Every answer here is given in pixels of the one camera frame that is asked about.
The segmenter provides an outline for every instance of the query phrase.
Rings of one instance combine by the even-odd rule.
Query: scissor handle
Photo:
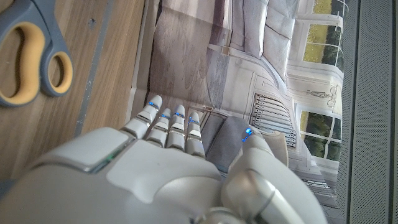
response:
[[[40,64],[42,90],[50,96],[62,96],[68,92],[72,84],[73,66],[68,47],[65,44],[55,18],[53,18],[52,21],[52,26],[49,27],[49,29],[51,29],[51,43],[44,50]],[[51,59],[54,57],[58,57],[61,60],[63,67],[63,69],[61,69],[61,71],[63,71],[61,82],[57,86],[53,85],[49,77],[49,65]]]
[[[29,0],[16,0],[0,14],[0,44],[16,28],[24,33],[24,43],[19,64],[20,86],[14,96],[0,91],[0,104],[22,106],[31,102],[39,92],[40,59],[45,47],[45,24],[40,13]]]

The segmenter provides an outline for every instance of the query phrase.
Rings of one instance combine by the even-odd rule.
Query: window frame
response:
[[[309,33],[310,33],[311,25],[333,26],[333,25],[329,25],[329,24],[309,23],[308,31],[307,31],[307,36],[306,36],[306,39],[305,39],[305,47],[304,47],[304,54],[303,54],[302,61],[303,61],[303,62],[309,62],[309,61],[304,60],[304,57],[305,57],[305,49],[307,48],[307,44],[331,46],[331,47],[336,47],[336,48],[337,48],[337,54],[336,54],[335,64],[332,65],[332,66],[335,66],[336,68],[338,68],[338,66],[337,66],[338,55],[339,55],[340,52],[344,55],[343,50],[341,49],[341,38],[342,38],[342,35],[343,35],[343,27],[339,26],[338,24],[335,25],[335,27],[336,27],[335,29],[337,29],[337,27],[340,27],[340,38],[339,38],[339,40],[338,40],[338,46],[336,46],[336,45],[333,45],[333,44],[321,44],[321,43],[308,42],[308,35],[309,35]]]
[[[318,134],[312,134],[312,133],[308,133],[306,131],[302,131],[300,129],[300,122],[301,122],[301,115],[302,115],[303,111],[307,111],[307,112],[310,112],[310,113],[317,113],[317,114],[320,114],[320,115],[325,115],[325,116],[332,117],[333,119],[332,119],[332,122],[331,122],[329,136],[328,137],[324,137],[324,136],[321,136],[321,135],[318,135]],[[329,144],[331,142],[337,142],[337,143],[341,144],[341,140],[332,138],[332,135],[333,135],[333,130],[335,128],[335,119],[339,119],[341,121],[342,117],[340,115],[334,114],[334,113],[332,113],[331,111],[328,111],[328,110],[323,110],[323,109],[320,109],[320,108],[313,108],[313,107],[304,106],[304,105],[298,105],[297,104],[296,105],[296,118],[297,118],[296,123],[297,123],[298,131],[299,131],[299,134],[297,135],[298,137],[300,136],[300,138],[301,138],[301,135],[303,134],[303,135],[308,135],[308,136],[311,136],[311,137],[327,140],[327,142],[325,144],[325,153],[323,155],[323,158],[322,157],[313,156],[313,155],[311,155],[311,156],[312,157],[316,157],[316,158],[320,158],[320,159],[324,159],[326,161],[333,161],[331,159],[327,159],[328,153],[329,153]]]

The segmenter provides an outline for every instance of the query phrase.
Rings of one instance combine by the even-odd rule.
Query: scissors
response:
[[[23,106],[37,96],[40,89],[50,96],[62,96],[72,84],[73,67],[67,45],[54,16],[55,0],[15,0],[0,14],[0,43],[9,33],[20,28],[24,43],[19,64],[20,86],[14,96],[6,97],[0,90],[0,105]],[[49,78],[51,59],[62,62],[63,75],[59,85]]]

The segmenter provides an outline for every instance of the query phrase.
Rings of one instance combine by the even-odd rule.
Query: blue led light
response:
[[[253,132],[252,132],[252,130],[251,130],[250,128],[247,128],[247,129],[246,129],[246,133],[247,133],[247,135],[246,135],[246,137],[245,137],[244,139],[242,139],[242,142],[245,142],[245,141],[248,139],[248,137],[249,137]]]

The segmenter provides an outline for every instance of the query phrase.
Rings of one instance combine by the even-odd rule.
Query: wooden surface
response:
[[[11,3],[12,0],[1,1],[0,11]],[[92,65],[108,4],[107,0],[56,2],[55,17],[73,61],[72,88],[60,98],[40,92],[26,106],[0,107],[0,180],[19,177],[28,163],[74,137],[92,66],[98,68],[94,82],[90,83],[93,89],[83,133],[101,126],[123,125],[144,0],[113,2],[100,60]],[[17,88],[17,52],[21,40],[23,36],[14,31],[0,45],[0,90],[9,96]],[[54,80],[59,78],[56,64],[53,62],[49,68]]]

